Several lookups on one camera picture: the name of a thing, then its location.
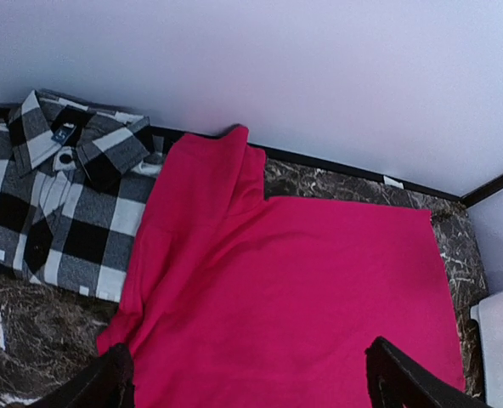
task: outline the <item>pink shirt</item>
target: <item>pink shirt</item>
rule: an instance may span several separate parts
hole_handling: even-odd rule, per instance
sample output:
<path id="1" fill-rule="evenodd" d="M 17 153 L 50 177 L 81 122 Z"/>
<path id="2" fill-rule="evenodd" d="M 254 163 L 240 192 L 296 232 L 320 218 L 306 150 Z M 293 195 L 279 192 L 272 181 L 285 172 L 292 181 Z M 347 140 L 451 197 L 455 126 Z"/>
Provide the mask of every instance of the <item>pink shirt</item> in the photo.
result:
<path id="1" fill-rule="evenodd" d="M 263 197 L 248 131 L 172 148 L 146 206 L 119 311 L 137 407 L 366 407 L 384 336 L 463 390 L 429 211 Z"/>

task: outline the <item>black and white plaid shirt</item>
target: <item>black and white plaid shirt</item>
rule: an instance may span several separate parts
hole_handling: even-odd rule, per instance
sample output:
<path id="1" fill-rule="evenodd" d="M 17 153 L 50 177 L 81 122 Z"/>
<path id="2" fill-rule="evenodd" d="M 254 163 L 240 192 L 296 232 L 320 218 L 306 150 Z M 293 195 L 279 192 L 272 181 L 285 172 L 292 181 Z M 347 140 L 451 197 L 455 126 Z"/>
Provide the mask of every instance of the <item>black and white plaid shirt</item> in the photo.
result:
<path id="1" fill-rule="evenodd" d="M 119 301 L 154 139 L 145 116 L 47 92 L 0 118 L 0 273 Z"/>

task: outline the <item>brown marble countertop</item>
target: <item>brown marble countertop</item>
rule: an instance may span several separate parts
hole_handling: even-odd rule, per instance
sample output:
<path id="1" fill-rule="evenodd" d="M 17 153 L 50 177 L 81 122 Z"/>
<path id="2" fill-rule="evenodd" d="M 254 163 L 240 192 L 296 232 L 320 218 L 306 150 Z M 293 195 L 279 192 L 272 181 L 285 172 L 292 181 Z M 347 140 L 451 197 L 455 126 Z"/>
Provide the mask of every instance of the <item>brown marble countertop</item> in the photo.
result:
<path id="1" fill-rule="evenodd" d="M 459 203 L 317 168 L 268 160 L 267 196 L 303 196 L 428 208 L 457 315 L 467 392 L 483 396 L 478 327 L 469 308 L 488 295 L 466 209 Z M 0 406 L 31 402 L 83 368 L 117 305 L 0 276 Z"/>

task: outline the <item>shirt label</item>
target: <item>shirt label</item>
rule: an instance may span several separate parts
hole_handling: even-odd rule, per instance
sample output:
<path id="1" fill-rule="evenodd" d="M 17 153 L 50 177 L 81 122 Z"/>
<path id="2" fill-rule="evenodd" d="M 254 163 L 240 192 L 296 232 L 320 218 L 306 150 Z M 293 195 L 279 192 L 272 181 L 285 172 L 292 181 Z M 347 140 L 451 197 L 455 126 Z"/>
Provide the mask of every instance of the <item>shirt label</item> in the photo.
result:
<path id="1" fill-rule="evenodd" d="M 53 142 L 59 143 L 60 145 L 64 145 L 66 143 L 66 140 L 68 140 L 75 131 L 76 125 L 73 125 L 72 123 L 64 123 L 59 129 L 54 132 L 51 140 L 53 140 Z"/>

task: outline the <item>clothing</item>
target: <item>clothing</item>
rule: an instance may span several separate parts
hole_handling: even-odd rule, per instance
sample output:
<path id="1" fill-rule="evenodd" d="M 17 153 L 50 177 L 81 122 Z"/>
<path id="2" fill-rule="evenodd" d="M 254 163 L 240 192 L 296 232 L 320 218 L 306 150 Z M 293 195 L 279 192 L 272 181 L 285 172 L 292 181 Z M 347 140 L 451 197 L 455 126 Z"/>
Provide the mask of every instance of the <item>clothing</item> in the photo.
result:
<path id="1" fill-rule="evenodd" d="M 0 118 L 0 273 L 119 301 L 161 170 L 143 171 L 160 160 L 148 126 L 39 91 Z"/>
<path id="2" fill-rule="evenodd" d="M 101 354 L 129 346 L 137 407 L 370 406 L 378 336 L 463 389 L 431 213 L 265 201 L 265 155 L 247 134 L 183 136 L 148 200 L 98 339 Z"/>

